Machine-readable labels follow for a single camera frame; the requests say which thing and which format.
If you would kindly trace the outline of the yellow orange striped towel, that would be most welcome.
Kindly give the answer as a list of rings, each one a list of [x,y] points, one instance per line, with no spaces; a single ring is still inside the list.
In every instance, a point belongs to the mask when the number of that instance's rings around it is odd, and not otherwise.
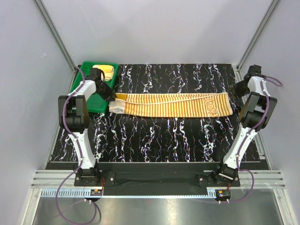
[[[225,93],[125,94],[109,103],[109,112],[141,117],[215,118],[233,110]]]

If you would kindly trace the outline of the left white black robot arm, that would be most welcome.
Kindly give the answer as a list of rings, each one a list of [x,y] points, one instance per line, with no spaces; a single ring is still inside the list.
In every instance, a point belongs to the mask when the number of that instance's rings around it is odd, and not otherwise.
[[[108,102],[116,98],[114,90],[96,75],[86,77],[68,95],[58,97],[59,124],[67,131],[78,159],[78,167],[73,171],[75,186],[96,186],[103,182],[88,138],[90,116],[87,100],[93,94]]]

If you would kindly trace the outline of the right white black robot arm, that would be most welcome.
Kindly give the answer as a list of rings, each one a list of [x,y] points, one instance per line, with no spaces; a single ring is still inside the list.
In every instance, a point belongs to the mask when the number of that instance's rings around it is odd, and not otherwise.
[[[249,144],[267,126],[272,116],[278,100],[269,94],[267,82],[278,87],[283,86],[276,78],[251,72],[230,89],[235,97],[248,95],[248,98],[240,112],[239,130],[229,152],[209,175],[210,180],[217,186],[225,187],[235,181]]]

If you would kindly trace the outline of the yellow cream towel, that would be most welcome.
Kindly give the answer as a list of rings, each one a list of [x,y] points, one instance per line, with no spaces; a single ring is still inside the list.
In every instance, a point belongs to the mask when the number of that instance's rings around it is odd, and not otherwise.
[[[105,74],[105,81],[110,81],[114,75],[114,67],[111,65],[94,65],[93,68],[101,69]]]

